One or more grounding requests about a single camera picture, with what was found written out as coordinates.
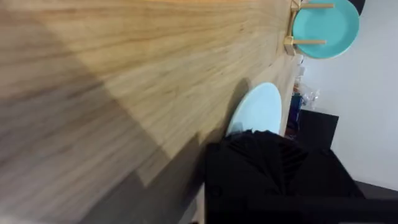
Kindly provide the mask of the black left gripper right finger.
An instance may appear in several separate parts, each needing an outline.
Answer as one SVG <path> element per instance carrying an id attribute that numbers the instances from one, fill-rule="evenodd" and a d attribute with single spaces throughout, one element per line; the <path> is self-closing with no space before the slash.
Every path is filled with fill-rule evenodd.
<path id="1" fill-rule="evenodd" d="M 279 193 L 299 197 L 364 198 L 364 194 L 329 148 L 307 149 L 279 138 L 282 183 Z"/>

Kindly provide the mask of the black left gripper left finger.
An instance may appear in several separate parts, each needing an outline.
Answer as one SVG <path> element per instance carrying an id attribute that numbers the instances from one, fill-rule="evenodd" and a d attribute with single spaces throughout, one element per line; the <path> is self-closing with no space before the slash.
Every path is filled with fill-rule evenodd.
<path id="1" fill-rule="evenodd" d="M 270 131 L 245 131 L 206 147 L 205 185 L 213 197 L 284 195 L 281 147 Z"/>

